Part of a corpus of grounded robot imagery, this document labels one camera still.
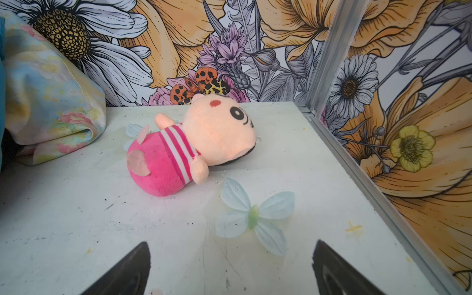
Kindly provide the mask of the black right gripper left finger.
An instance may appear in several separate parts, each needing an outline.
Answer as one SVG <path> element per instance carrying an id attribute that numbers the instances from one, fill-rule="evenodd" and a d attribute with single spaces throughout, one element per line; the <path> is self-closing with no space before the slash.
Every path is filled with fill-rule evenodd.
<path id="1" fill-rule="evenodd" d="M 141 242 L 82 295 L 143 295 L 150 269 L 149 246 Z"/>

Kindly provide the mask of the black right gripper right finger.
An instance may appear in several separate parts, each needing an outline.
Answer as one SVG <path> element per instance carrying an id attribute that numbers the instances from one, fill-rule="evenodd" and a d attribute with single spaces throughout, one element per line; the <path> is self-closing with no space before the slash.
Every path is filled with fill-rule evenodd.
<path id="1" fill-rule="evenodd" d="M 321 295 L 384 295 L 322 240 L 315 246 L 312 268 Z"/>

